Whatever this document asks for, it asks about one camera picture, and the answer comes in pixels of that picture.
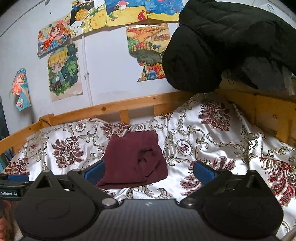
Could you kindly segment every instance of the black puffer coat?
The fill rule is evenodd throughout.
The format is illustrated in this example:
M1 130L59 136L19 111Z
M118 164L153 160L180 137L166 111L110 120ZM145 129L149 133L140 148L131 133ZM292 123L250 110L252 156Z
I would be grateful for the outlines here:
M229 70L253 88L284 90L282 67L296 73L296 29L265 10L189 0L163 56L176 89L210 92Z

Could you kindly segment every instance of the wooden rail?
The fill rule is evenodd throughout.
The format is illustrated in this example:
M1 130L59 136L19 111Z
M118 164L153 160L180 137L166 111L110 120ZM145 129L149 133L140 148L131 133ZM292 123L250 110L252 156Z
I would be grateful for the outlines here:
M256 116L258 113L267 112L276 115L278 117L276 137L282 142L288 142L291 124L293 121L296 121L296 103L234 90L218 89L216 92L228 101L236 103L252 124L257 124ZM39 122L0 141L0 154L9 148L13 148L14 153L17 153L27 142L27 137L36 133L41 128L49 126L46 122L54 126L96 117L98 115L119 112L120 120L129 123L128 110L153 106L155 115L166 114L175 109L176 105L174 105L174 102L185 102L192 95L192 93L178 91L100 104L61 115L49 114L41 117Z

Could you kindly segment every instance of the landscape drawing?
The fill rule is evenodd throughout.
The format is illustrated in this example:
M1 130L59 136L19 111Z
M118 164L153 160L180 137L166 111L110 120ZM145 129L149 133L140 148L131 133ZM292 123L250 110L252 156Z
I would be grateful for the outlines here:
M49 91L52 102L82 94L77 47L61 47L48 58Z
M70 13L39 30L38 56L41 56L70 39Z
M24 110L31 106L29 91L28 91L28 82L26 69L20 69L12 82L12 95L18 95L16 107L19 111Z
M147 19L145 0L106 0L107 26L120 26Z
M167 23L126 27L128 51L143 66L138 82L165 78L162 57L170 41Z
M144 0L148 18L178 21L183 9L182 0Z
M72 2L71 37L102 28L107 22L107 12L104 0Z

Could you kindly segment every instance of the cartoon girl drawing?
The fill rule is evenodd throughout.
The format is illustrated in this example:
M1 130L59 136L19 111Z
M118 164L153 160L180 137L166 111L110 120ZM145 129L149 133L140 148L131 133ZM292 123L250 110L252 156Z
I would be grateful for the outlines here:
M65 34L65 30L66 28L61 23L54 26L49 32L48 34L49 37L47 39L42 39L38 41L39 43L43 43L41 45L41 50L46 51L54 40L61 39Z
M49 76L51 79L51 87L54 91L58 88L61 90L62 84L65 82L65 78L61 72L62 67L67 62L68 48L62 47L52 52L48 59L48 67L51 69L53 75Z
M12 82L11 94L18 95L20 97L17 102L17 107L19 108L19 110L31 106L28 86L25 81L25 78L25 73L19 73L15 76L15 79Z

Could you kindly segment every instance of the wooden panel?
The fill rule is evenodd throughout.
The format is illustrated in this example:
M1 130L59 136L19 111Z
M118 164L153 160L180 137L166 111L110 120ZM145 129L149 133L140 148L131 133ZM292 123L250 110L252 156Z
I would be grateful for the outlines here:
M216 92L222 95L228 101L234 102L245 114L248 121L252 124L255 123L256 96L254 94L222 89L218 89Z
M1 140L0 154L12 147L15 147L14 153L17 153L19 151L18 148L27 142L27 137L35 134L41 128L43 128L43 124L39 121Z
M111 102L107 104L100 104L80 110L71 111L65 114L57 115L52 117L53 125L62 123L68 123L73 121L79 121L91 116L103 115L121 110L137 109L141 107L153 106L156 104L164 104L177 101L186 101L193 94L188 92L173 92L152 95L147 97L140 97L122 101Z
M256 110L278 115L282 119L296 121L296 104L293 102L257 95Z
M128 116L128 110L121 110L119 112L119 115L120 115L121 122L128 123L128 124L130 123L129 116Z
M288 143L289 134L291 130L291 120L289 119L278 119L278 127L276 131L276 137L281 142Z
M268 112L256 112L256 126L258 126L265 134L276 137L278 129L278 116Z
M175 109L176 109L176 107L175 107L174 103L156 104L153 106L155 116L165 115Z

